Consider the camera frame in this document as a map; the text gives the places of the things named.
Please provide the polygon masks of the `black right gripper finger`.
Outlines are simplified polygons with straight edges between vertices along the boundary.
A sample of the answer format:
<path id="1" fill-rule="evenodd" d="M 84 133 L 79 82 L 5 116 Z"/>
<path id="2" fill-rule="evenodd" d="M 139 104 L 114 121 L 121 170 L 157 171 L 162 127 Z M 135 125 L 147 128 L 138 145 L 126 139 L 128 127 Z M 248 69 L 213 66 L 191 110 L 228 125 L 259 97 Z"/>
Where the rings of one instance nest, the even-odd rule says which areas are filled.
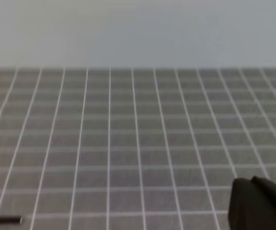
<path id="1" fill-rule="evenodd" d="M 276 230 L 276 184 L 257 176 L 234 179 L 228 223 L 231 230 Z"/>

